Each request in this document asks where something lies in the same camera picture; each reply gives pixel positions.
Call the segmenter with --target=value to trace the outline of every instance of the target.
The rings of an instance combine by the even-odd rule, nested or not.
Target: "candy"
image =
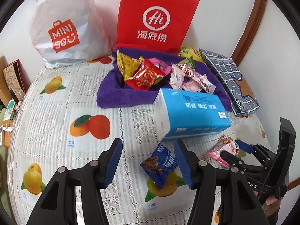
[[[202,90],[201,85],[192,79],[187,83],[183,83],[182,88],[189,92],[200,92]]]
[[[182,69],[182,67],[183,67],[184,65],[187,65],[187,66],[188,66],[189,68],[191,68],[191,69],[196,69],[196,64],[195,64],[195,62],[194,62],[193,57],[186,58],[186,59],[180,61],[179,63],[177,63],[177,66],[178,66],[180,69]]]
[[[201,75],[188,67],[188,65],[183,65],[182,71],[184,72],[185,76],[196,81],[196,83],[198,83],[208,94],[213,94],[216,86],[207,79],[206,74]]]
[[[201,53],[198,50],[193,49],[190,46],[182,46],[180,47],[179,56],[190,58],[193,57],[194,60],[199,62],[204,62]]]
[[[144,58],[140,56],[139,58],[133,58],[134,61],[139,62],[140,64],[143,62]]]
[[[176,157],[163,144],[159,143],[151,157],[143,161],[140,166],[161,189],[164,187],[168,175],[178,166],[178,163]]]
[[[204,155],[215,159],[222,163],[225,167],[229,167],[229,164],[221,158],[221,151],[227,151],[236,156],[238,154],[238,150],[239,145],[231,137],[222,135],[214,149],[206,152]]]
[[[182,84],[185,79],[185,74],[179,67],[175,64],[172,64],[170,86],[175,90],[181,90]]]
[[[142,66],[133,77],[129,77],[125,83],[135,90],[150,90],[151,86],[165,74],[156,68],[149,60],[144,59]]]
[[[141,63],[131,59],[129,56],[126,56],[117,50],[117,65],[124,77],[124,81],[126,81],[129,77],[134,75]]]
[[[172,67],[167,65],[165,62],[163,62],[162,60],[159,60],[157,58],[149,58],[148,59],[150,62],[152,62],[152,64],[159,68],[161,71],[163,71],[165,73],[165,75],[168,75],[171,72]]]

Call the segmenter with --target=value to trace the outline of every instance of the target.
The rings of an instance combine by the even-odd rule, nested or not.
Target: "robotic arm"
[[[250,146],[262,167],[246,165],[224,151],[221,157],[232,167],[217,169],[188,151],[181,139],[175,141],[174,151],[182,177],[190,189],[197,189],[187,225],[211,224],[216,186],[222,187],[219,225],[268,225],[261,204],[270,194],[275,194],[277,199],[285,195],[286,175],[295,147],[293,126],[283,118],[280,122],[277,154],[259,144]],[[83,168],[58,168],[33,208],[27,225],[77,225],[76,186],[81,186],[85,225],[109,225],[100,189],[106,189],[112,182],[122,148],[122,141],[115,139],[108,151]],[[257,197],[253,190],[259,192]],[[14,225],[1,205],[0,222]]]

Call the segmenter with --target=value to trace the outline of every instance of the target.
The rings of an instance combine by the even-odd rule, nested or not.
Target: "blue gripper pad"
[[[122,155],[122,149],[123,149],[123,143],[120,139],[117,139],[118,142],[116,144],[115,149],[113,150],[113,153],[106,165],[105,168],[105,179],[104,179],[104,185],[107,187],[111,182],[113,181],[113,177],[115,176],[119,160]]]
[[[188,161],[178,143],[178,140],[175,140],[174,142],[174,153],[177,158],[177,162],[179,164],[184,182],[189,186],[190,189],[193,189],[194,182],[192,180],[192,169],[188,164]]]
[[[249,145],[241,140],[238,140],[238,139],[235,142],[238,144],[238,146],[241,150],[243,150],[249,154],[254,153],[253,147],[251,145]]]

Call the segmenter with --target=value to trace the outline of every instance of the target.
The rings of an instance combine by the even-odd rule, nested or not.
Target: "yellow snack packet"
[[[136,62],[142,63],[143,60],[144,60],[144,58],[142,56],[140,56],[138,59],[137,58],[133,58],[133,60],[136,61]]]
[[[117,65],[121,74],[126,81],[129,77],[132,77],[141,65],[139,60],[133,60],[129,56],[119,52],[117,50]]]
[[[194,60],[204,63],[201,52],[199,52],[198,50],[195,50],[194,48],[192,48],[190,46],[180,47],[180,51],[179,51],[178,55],[181,57],[185,57],[185,58],[193,57]]]

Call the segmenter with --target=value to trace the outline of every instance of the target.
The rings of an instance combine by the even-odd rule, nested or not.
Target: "plaid cloth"
[[[202,53],[206,65],[216,75],[231,98],[231,107],[235,116],[246,116],[255,113],[259,108],[259,104],[253,94],[253,97],[250,95],[242,95],[243,90],[236,82],[245,81],[245,79],[243,79],[243,75],[234,61],[231,58],[214,52],[199,50]]]

